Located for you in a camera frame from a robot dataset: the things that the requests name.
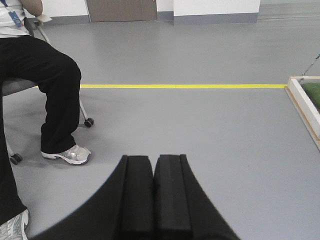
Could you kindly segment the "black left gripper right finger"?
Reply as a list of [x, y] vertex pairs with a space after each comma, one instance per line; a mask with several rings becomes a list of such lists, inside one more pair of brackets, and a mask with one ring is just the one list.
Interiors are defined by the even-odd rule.
[[154, 171], [157, 240], [237, 240], [181, 155], [161, 155]]

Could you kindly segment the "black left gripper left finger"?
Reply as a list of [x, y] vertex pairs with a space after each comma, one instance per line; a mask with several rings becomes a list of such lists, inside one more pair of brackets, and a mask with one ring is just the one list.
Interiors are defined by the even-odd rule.
[[153, 171], [147, 156], [123, 155], [83, 205], [36, 240], [151, 240]]

